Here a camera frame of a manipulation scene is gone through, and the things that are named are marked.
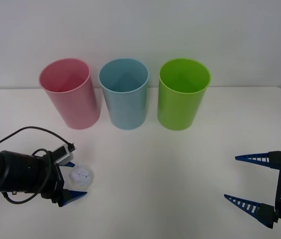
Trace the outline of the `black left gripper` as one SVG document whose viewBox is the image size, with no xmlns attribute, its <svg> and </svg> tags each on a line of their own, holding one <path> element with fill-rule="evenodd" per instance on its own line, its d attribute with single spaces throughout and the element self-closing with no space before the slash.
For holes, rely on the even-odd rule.
<svg viewBox="0 0 281 239">
<path fill-rule="evenodd" d="M 74 202 L 87 194 L 87 192 L 83 191 L 63 189 L 64 179 L 60 167 L 55 162 L 51 162 L 50 176 L 48 177 L 44 188 L 40 192 L 42 198 L 51 200 L 52 203 L 57 204 L 59 207 L 64 207 L 65 205 Z M 67 162 L 61 163 L 61 166 L 73 168 L 75 167 L 75 164 Z"/>
</svg>

